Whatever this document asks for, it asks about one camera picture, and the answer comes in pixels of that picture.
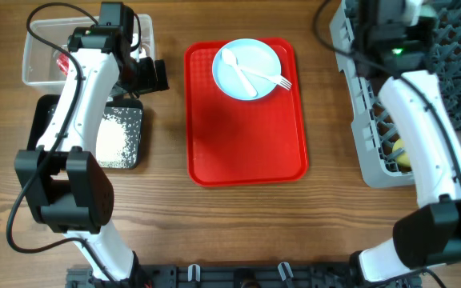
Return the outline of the white napkin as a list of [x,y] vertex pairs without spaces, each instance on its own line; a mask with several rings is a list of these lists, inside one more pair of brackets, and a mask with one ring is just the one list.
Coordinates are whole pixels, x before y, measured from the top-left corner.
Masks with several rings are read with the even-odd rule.
[[141,44],[141,38],[138,34],[133,34],[133,42],[131,44],[130,55],[137,62],[139,62],[142,58],[147,57],[146,51]]

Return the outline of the pile of rice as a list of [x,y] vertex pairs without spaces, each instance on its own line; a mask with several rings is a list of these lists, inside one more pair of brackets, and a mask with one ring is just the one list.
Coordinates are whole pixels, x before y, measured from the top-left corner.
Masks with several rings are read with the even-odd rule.
[[106,107],[99,127],[95,157],[103,168],[132,169],[137,165],[142,109]]

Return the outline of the red snack wrapper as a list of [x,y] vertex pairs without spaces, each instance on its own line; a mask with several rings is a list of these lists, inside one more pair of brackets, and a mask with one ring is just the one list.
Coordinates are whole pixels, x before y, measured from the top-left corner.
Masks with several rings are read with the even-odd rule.
[[70,59],[65,54],[59,54],[56,58],[56,64],[60,71],[67,76],[69,73]]

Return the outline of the yellow plastic cup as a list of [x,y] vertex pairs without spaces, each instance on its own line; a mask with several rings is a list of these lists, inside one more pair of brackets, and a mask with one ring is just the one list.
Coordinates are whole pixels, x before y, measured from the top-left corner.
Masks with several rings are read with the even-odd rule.
[[411,166],[409,155],[406,152],[404,141],[401,138],[395,141],[392,147],[392,153],[395,155],[394,160],[399,166],[402,166],[402,167]]

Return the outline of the green bowl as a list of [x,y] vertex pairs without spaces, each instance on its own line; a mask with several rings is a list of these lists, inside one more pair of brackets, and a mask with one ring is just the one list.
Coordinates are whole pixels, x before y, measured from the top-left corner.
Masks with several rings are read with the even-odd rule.
[[437,18],[437,12],[431,4],[422,4],[419,9],[421,18]]

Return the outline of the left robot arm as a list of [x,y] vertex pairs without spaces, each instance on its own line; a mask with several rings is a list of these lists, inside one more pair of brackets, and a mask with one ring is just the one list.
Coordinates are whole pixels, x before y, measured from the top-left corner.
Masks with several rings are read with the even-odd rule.
[[136,58],[138,18],[122,2],[103,2],[91,26],[76,28],[62,54],[69,71],[53,118],[31,136],[14,168],[37,223],[72,242],[90,263],[97,287],[150,287],[153,282],[112,222],[114,189],[98,164],[96,142],[115,87],[131,94],[167,90],[165,64]]

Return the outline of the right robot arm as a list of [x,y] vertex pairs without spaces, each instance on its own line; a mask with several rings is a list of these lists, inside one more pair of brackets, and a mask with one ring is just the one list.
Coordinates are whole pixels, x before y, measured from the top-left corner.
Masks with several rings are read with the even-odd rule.
[[431,69],[436,16],[422,1],[361,1],[352,43],[357,72],[376,89],[403,140],[418,209],[391,238],[359,253],[368,282],[461,261],[461,145]]

